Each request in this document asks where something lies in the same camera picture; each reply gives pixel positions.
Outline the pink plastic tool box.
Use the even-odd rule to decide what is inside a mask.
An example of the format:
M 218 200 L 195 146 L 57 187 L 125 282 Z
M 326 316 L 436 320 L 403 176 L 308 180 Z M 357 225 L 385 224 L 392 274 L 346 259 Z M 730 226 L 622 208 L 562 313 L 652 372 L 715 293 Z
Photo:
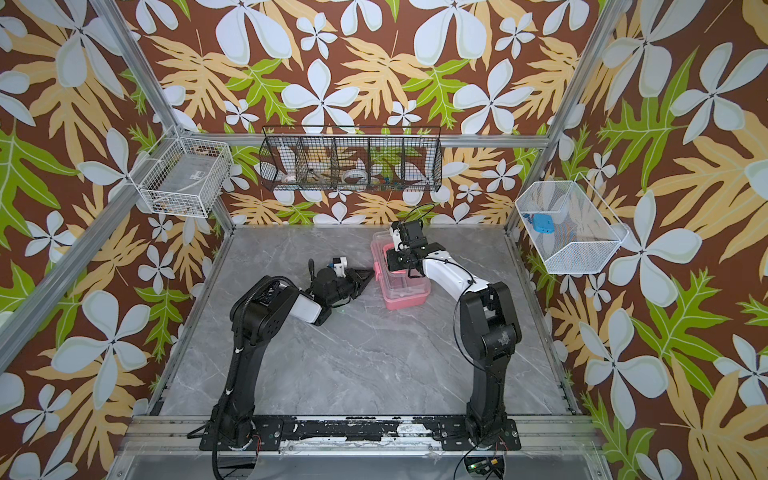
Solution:
M 431 293 L 430 280 L 425 277 L 410 278 L 406 271 L 389 271 L 386 254 L 393 248 L 394 244 L 387 232 L 380 231 L 373 235 L 371 251 L 375 278 L 381 288 L 386 308 L 396 311 L 424 304 Z

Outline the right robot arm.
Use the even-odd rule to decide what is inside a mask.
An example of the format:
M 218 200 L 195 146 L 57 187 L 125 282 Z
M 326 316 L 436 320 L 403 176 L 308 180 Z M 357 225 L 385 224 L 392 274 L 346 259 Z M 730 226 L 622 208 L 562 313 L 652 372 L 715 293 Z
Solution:
M 522 331 L 507 284 L 489 282 L 456 261 L 443 245 L 430 242 L 420 220 L 390 225 L 393 248 L 386 252 L 390 272 L 417 272 L 456 301 L 454 340 L 473 367 L 465 430 L 473 446 L 487 448 L 513 433 L 506 413 L 506 374 Z

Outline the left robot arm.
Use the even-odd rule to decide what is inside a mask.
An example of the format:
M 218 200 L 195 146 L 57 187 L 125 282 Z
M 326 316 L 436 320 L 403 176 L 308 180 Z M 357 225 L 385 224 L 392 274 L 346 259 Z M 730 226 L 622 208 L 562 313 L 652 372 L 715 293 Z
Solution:
M 266 350 L 284 324 L 323 325 L 336 308 L 357 299 L 375 279 L 373 269 L 308 264 L 310 285 L 266 275 L 230 310 L 233 351 L 223 392 L 204 429 L 205 449 L 245 449 L 255 440 L 255 389 Z

